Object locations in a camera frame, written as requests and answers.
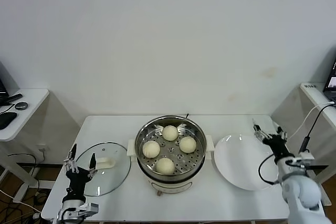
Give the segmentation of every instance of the pot lid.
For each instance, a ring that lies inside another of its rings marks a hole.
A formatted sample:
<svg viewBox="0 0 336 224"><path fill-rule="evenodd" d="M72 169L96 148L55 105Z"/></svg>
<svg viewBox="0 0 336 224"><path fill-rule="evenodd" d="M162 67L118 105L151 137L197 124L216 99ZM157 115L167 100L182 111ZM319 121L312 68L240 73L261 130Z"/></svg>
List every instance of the pot lid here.
<svg viewBox="0 0 336 224"><path fill-rule="evenodd" d="M102 196L117 189L126 179L131 168L127 150L117 143L96 144L77 159L79 167L88 167L92 154L96 155L97 170L93 179L85 185L85 196Z"/></svg>

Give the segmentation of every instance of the steamer basket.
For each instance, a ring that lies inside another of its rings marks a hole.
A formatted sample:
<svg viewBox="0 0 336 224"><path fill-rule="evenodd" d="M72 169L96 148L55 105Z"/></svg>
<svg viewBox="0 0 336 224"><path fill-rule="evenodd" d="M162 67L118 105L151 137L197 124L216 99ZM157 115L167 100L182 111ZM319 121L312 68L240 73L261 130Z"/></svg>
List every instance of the steamer basket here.
<svg viewBox="0 0 336 224"><path fill-rule="evenodd" d="M164 127L172 125L178 130L178 137L174 141L167 141L162 137ZM196 150L186 154L180 150L180 140L191 136L196 141ZM147 158L142 153L142 146L147 141L156 141L160 145L160 153L156 158ZM138 163L145 174L161 183L180 183L192 178L203 165L206 152L206 138L202 129L193 121L181 116L166 115L148 122L139 130L134 143ZM175 165L172 175L163 175L155 170L160 158L170 158Z"/></svg>

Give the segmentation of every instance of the steamed bun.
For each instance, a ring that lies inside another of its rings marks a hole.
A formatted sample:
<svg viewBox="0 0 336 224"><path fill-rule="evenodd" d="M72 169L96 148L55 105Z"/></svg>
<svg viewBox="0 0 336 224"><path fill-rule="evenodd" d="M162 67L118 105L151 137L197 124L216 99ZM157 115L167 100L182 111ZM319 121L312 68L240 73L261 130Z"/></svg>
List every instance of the steamed bun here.
<svg viewBox="0 0 336 224"><path fill-rule="evenodd" d="M184 153L191 153L196 150L196 141L190 137L186 136L180 141L180 149Z"/></svg>
<svg viewBox="0 0 336 224"><path fill-rule="evenodd" d="M163 175L172 175L175 171L175 166L171 159L164 157L156 164L156 171Z"/></svg>
<svg viewBox="0 0 336 224"><path fill-rule="evenodd" d="M168 125L163 128L162 136L167 141L174 141L179 136L179 132L177 131L176 127Z"/></svg>
<svg viewBox="0 0 336 224"><path fill-rule="evenodd" d="M142 153L147 158L154 158L160 153L160 146L156 141L148 141L142 146Z"/></svg>

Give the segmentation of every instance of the white table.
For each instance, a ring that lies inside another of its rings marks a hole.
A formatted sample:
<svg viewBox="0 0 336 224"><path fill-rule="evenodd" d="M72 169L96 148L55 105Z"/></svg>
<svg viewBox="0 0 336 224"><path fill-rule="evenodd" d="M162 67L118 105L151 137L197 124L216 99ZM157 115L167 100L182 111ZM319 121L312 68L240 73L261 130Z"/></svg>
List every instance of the white table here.
<svg viewBox="0 0 336 224"><path fill-rule="evenodd" d="M6 128L0 130L0 142L8 142L13 140L49 95L49 91L47 89L19 89L15 93L12 93L11 90L9 90L8 93L10 95L21 93L23 97L13 101L12 103L16 104L18 102L24 101L28 103L28 108L19 111L12 107L10 110L8 110L8 112L16 112L17 117ZM0 108L0 111L5 111L6 109L7 107L3 106ZM4 172L0 175L0 181L6 176L7 172L11 172L20 178L23 182L25 182L15 195L14 202L18 202L22 199L29 186L31 188L37 188L38 182L34 177L38 173L38 168L34 170L34 173L31 176L19 165L13 162L13 159L8 157L7 154L1 150L0 165L5 168ZM49 181L40 181L40 188L50 189L53 184L53 182Z"/></svg>
<svg viewBox="0 0 336 224"><path fill-rule="evenodd" d="M100 142L117 142L127 147L138 130L156 116L89 116L77 138L77 157ZM190 116L216 144L229 134L253 135L252 118L262 129L274 132L267 115ZM261 191L246 191L226 181L212 160L206 160L196 175L193 186L175 195L156 195L137 163L124 183L115 191L100 197L87 197L87 202L99 204L99 213L88 221L240 221L286 219L287 204L279 185ZM69 179L64 170L42 210L44 219L53 219L61 208Z"/></svg>
<svg viewBox="0 0 336 224"><path fill-rule="evenodd" d="M329 102L330 100L323 94L323 88L325 83L321 82L305 82L301 84L301 90L306 94L310 101L315 105ZM336 109L331 107L325 108L321 115L329 122L329 124L336 130ZM336 174L336 164L329 165L326 169L320 172L314 180L317 183L323 183L333 175Z"/></svg>

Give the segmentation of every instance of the white plate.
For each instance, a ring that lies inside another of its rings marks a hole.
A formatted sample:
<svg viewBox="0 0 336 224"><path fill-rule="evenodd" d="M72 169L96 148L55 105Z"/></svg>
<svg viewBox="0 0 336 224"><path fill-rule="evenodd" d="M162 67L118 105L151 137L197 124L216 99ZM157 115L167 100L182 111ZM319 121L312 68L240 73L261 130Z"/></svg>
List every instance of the white plate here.
<svg viewBox="0 0 336 224"><path fill-rule="evenodd" d="M259 165L272 154L271 149L254 136L226 136L215 148L215 163L219 172L232 184L245 190L262 190L270 185L258 174ZM271 157L261 167L264 179L274 181L278 167Z"/></svg>

